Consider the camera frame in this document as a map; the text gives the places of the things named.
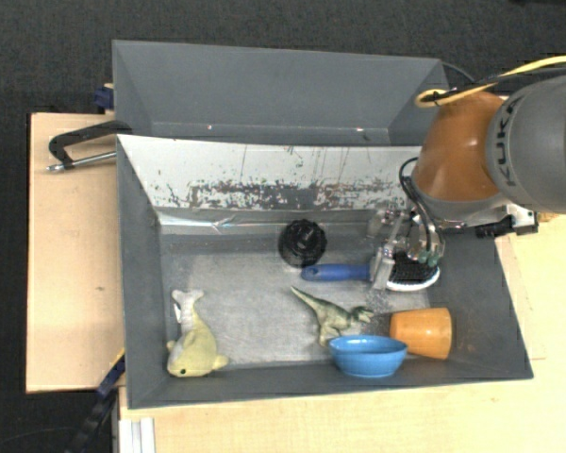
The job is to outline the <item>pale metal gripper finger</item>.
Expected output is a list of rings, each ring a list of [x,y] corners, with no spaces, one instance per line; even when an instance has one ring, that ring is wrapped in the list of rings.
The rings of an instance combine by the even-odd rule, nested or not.
[[[368,221],[368,237],[375,238],[382,232],[384,227],[393,225],[400,215],[398,210],[382,208],[375,211]]]
[[[373,290],[382,291],[387,288],[394,264],[393,251],[385,247],[379,247],[376,250],[371,261],[371,283]]]

